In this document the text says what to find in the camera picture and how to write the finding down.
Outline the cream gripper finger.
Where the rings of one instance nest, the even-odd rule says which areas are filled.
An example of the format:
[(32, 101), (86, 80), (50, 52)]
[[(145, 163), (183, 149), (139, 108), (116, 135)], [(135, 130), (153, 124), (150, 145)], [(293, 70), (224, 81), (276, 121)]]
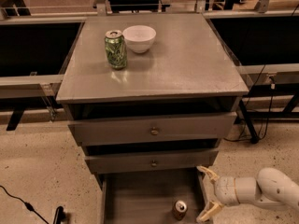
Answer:
[(212, 171), (211, 169), (209, 168), (206, 168), (205, 166), (198, 166), (197, 169), (208, 176), (209, 178), (209, 181), (212, 183), (212, 184), (215, 184), (216, 181), (220, 178), (214, 171)]
[(205, 206), (204, 210), (196, 218), (196, 222), (206, 222), (212, 217), (216, 216), (222, 209), (224, 205), (216, 201), (209, 201)]

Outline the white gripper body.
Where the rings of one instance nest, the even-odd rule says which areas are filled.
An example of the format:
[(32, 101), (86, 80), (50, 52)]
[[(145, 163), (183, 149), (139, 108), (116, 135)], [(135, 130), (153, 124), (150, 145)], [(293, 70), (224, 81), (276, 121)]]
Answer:
[(214, 184), (214, 194), (227, 206), (254, 203), (258, 199), (258, 186), (254, 177), (222, 176)]

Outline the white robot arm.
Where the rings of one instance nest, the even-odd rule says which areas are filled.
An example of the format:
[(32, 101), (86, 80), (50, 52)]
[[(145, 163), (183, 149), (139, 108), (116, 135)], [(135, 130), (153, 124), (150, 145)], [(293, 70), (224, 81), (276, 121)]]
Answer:
[(263, 168), (257, 177), (219, 176), (214, 171), (199, 166), (214, 187), (217, 201), (209, 201), (196, 218), (203, 223), (216, 216), (224, 206), (251, 204), (268, 210), (288, 207), (299, 211), (299, 186), (275, 168)]

